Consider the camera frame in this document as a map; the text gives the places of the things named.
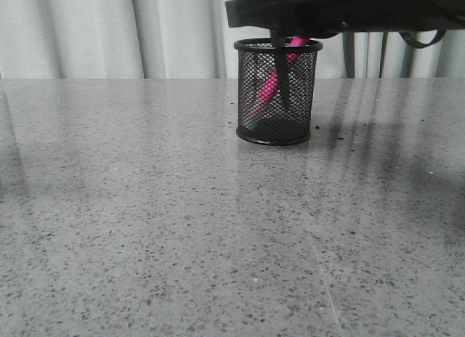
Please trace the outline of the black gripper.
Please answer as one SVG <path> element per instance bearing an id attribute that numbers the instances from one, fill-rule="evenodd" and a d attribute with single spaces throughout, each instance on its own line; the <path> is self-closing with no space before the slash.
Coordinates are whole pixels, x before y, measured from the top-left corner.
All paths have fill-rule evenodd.
<path id="1" fill-rule="evenodd" d="M 225 9 L 229 27 L 280 37 L 464 28 L 464 0 L 229 0 Z"/>

